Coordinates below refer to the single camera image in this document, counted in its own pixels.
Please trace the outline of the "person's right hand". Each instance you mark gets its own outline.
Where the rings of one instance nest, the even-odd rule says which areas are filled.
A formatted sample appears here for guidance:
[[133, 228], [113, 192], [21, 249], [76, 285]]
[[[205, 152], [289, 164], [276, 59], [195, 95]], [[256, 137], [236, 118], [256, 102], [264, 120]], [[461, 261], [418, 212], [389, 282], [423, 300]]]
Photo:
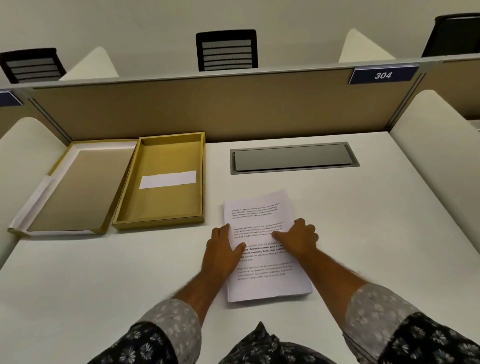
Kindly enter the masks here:
[[287, 231], [292, 234], [292, 242], [281, 243], [281, 245], [289, 254], [291, 254], [297, 259], [297, 261], [300, 262], [303, 260], [303, 258], [316, 250], [316, 243], [319, 239], [319, 236], [315, 230], [316, 227], [314, 225], [307, 225], [303, 218], [298, 218], [294, 221], [292, 227]]

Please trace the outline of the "person's left hand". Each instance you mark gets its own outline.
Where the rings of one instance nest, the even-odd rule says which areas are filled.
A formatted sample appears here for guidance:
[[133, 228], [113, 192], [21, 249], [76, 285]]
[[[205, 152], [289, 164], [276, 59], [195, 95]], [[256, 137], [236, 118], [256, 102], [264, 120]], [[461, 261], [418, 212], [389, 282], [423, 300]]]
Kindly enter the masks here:
[[231, 247], [229, 236], [230, 224], [228, 223], [212, 230], [211, 238], [206, 243], [201, 269], [218, 270], [228, 275], [228, 278], [231, 276], [240, 261], [235, 261], [233, 258], [233, 250], [237, 246]]

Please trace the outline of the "stack of printed white paper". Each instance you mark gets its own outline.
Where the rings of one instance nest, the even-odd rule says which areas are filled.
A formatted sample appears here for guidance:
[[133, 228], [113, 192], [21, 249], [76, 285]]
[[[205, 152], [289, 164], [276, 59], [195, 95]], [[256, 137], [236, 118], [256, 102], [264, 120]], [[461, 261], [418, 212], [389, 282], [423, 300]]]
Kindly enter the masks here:
[[297, 260], [272, 237], [288, 232], [294, 224], [291, 200], [285, 190], [223, 204], [224, 223], [229, 224], [229, 243], [234, 250], [246, 247], [227, 279], [229, 303], [303, 296], [313, 292], [312, 283]]

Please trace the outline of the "person's left forearm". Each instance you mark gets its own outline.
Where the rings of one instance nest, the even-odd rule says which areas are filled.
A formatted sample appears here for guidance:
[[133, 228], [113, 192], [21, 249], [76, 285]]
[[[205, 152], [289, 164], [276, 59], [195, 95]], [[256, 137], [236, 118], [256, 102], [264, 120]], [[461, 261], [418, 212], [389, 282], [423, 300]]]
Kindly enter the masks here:
[[172, 299], [188, 304], [197, 315], [200, 325], [203, 326], [213, 300], [228, 277], [219, 270], [202, 268], [185, 286], [174, 293]]

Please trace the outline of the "person's right forearm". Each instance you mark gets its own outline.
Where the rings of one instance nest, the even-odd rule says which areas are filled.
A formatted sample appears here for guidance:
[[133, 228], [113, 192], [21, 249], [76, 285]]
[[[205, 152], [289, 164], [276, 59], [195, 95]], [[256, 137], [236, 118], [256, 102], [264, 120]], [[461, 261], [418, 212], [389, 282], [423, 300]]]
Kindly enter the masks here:
[[320, 294], [336, 324], [344, 331], [352, 297], [369, 281], [317, 248], [310, 247], [295, 252], [293, 256]]

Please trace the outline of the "gold cardboard box base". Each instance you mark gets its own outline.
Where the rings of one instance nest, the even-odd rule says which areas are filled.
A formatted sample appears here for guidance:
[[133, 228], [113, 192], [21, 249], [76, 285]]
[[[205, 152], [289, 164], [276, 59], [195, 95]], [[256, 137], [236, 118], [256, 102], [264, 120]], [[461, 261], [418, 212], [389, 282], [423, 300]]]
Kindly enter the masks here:
[[[204, 217], [203, 131], [141, 137], [112, 220], [118, 231], [198, 224]], [[197, 171], [195, 184], [139, 189], [143, 176]]]

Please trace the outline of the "white paper slip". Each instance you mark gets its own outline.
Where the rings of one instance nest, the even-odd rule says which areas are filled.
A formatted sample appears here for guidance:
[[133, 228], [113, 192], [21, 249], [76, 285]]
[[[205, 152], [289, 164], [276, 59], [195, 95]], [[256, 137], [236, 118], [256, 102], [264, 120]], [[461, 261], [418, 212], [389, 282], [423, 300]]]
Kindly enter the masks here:
[[177, 185], [195, 184], [197, 171], [186, 171], [178, 173], [156, 174], [142, 176], [139, 189], [152, 189], [161, 187], [170, 187]]

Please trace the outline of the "beige desk partition panel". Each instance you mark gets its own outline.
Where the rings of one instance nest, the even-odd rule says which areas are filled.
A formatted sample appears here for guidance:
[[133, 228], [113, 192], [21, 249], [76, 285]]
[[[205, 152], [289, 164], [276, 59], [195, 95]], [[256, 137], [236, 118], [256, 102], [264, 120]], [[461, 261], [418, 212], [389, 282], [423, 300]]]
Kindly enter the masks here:
[[[417, 64], [408, 82], [349, 85], [355, 68]], [[0, 86], [23, 106], [0, 121], [40, 121], [64, 144], [204, 132], [207, 142], [389, 131], [413, 98], [433, 90], [480, 119], [480, 54], [300, 69], [36, 82]]]

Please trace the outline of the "dark floral shirt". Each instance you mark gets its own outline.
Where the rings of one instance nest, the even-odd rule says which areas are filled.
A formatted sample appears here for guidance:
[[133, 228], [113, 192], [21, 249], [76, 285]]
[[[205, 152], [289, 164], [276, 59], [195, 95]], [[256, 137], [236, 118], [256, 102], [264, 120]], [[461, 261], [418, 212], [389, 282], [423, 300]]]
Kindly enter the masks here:
[[[480, 364], [480, 344], [437, 323], [393, 291], [360, 288], [345, 314], [345, 343], [359, 364]], [[189, 304], [159, 302], [88, 364], [195, 364], [201, 325]], [[219, 364], [335, 364], [303, 345], [270, 335], [262, 322]]]

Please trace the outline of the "gold cardboard box lid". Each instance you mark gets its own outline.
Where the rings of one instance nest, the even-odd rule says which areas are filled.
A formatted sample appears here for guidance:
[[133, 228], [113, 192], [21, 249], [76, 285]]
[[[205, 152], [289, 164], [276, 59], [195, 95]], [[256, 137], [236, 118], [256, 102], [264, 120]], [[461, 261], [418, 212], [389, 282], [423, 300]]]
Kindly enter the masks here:
[[104, 235], [117, 208], [137, 139], [72, 142], [8, 227], [39, 238]]

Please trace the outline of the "white desk side divider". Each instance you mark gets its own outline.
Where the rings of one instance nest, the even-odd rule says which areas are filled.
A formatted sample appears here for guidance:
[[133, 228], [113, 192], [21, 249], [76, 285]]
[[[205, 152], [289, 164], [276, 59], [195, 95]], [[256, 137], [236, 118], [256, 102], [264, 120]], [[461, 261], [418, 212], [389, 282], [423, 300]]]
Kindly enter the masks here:
[[8, 227], [67, 146], [44, 124], [19, 119], [0, 138], [0, 270], [18, 238]]
[[98, 46], [76, 63], [60, 81], [90, 80], [119, 77], [105, 48]]
[[424, 90], [389, 134], [480, 254], [480, 132]]
[[393, 55], [370, 40], [363, 33], [352, 28], [346, 35], [338, 63], [387, 61], [395, 59]]

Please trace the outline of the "blue number sign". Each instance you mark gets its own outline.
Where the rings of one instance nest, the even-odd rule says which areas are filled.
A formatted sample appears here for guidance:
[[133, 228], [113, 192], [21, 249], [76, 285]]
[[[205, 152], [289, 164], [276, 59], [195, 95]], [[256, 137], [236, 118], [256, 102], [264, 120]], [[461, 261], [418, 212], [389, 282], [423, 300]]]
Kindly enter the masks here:
[[418, 64], [359, 67], [352, 72], [349, 85], [409, 82], [419, 69]]
[[23, 106], [23, 102], [11, 91], [0, 91], [0, 108]]

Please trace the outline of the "black slatted office chair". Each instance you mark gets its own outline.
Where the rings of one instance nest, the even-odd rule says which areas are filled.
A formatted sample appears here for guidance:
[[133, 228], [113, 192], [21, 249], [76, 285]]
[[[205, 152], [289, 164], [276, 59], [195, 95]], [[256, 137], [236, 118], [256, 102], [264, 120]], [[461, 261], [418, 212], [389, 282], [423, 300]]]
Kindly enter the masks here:
[[201, 32], [195, 35], [200, 72], [258, 68], [255, 29]]
[[0, 67], [11, 84], [58, 81], [67, 74], [54, 47], [0, 52]]

